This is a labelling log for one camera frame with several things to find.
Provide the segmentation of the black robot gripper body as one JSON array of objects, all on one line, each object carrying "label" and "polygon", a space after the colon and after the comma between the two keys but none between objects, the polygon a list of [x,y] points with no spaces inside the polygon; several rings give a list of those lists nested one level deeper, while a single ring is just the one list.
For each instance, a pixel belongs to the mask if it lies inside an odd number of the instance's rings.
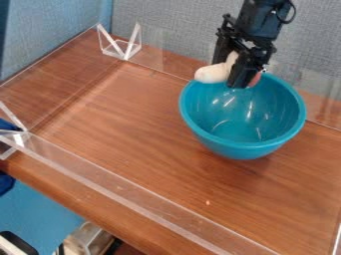
[{"label": "black robot gripper body", "polygon": [[238,53],[259,53],[267,64],[271,54],[277,51],[273,42],[282,26],[293,22],[294,12],[291,0],[243,0],[236,18],[228,13],[222,15],[216,38],[218,34],[234,35]]}]

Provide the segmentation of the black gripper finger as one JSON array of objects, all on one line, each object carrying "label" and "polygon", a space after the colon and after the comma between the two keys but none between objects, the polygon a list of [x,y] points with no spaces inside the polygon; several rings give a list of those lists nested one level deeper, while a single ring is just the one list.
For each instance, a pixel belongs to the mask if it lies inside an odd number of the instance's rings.
[{"label": "black gripper finger", "polygon": [[263,73],[265,57],[254,52],[231,52],[226,63],[228,64],[227,86],[232,89],[254,87]]},{"label": "black gripper finger", "polygon": [[220,64],[231,56],[238,56],[238,50],[235,47],[235,36],[227,34],[218,34],[211,62],[214,64]]}]

